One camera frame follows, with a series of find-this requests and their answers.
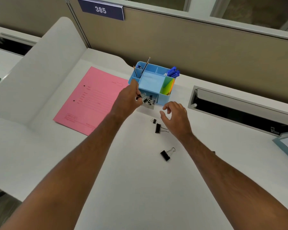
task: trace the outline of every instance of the white desk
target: white desk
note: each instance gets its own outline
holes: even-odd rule
[[[52,119],[91,66],[125,79],[133,70],[117,56],[87,49],[28,127],[0,118],[0,189],[23,201],[85,138]],[[288,104],[184,75],[171,100],[187,107],[194,85],[288,112]],[[232,229],[185,149],[170,133],[154,133],[150,119],[161,122],[159,110],[140,107],[125,121],[76,229]],[[204,144],[288,208],[288,156],[272,135],[187,111]],[[160,152],[171,147],[177,151],[165,162]]]

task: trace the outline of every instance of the blue desk organizer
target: blue desk organizer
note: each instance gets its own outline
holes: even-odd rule
[[[145,64],[145,62],[140,61],[135,66],[138,76],[140,76],[142,72],[142,69],[138,69],[138,66],[144,68]],[[158,65],[148,64],[140,79],[137,78],[133,71],[128,84],[130,84],[132,79],[135,79],[139,83],[141,93],[146,93],[147,96],[152,95],[153,99],[156,100],[156,104],[164,105],[169,102],[171,94],[164,95],[161,92],[172,79],[175,79],[164,75],[168,70],[169,69]]]

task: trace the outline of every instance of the green sticky note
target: green sticky note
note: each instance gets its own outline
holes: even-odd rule
[[[166,87],[163,88],[162,94],[164,94],[164,95],[169,95],[170,92],[172,91],[174,82],[175,82],[175,79],[173,78],[173,79],[166,85]]]

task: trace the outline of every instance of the cubicle wall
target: cubicle wall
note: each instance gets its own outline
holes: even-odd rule
[[[63,16],[73,21],[85,42],[65,0],[0,0],[1,27],[38,37],[42,37]]]
[[[288,40],[131,8],[119,21],[70,2],[94,49],[288,103]],[[0,26],[25,33],[41,36],[60,16],[75,23],[65,0],[0,0]]]

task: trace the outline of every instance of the pink folder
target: pink folder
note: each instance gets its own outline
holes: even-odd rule
[[[54,121],[85,135],[110,112],[128,80],[91,67],[54,117]]]

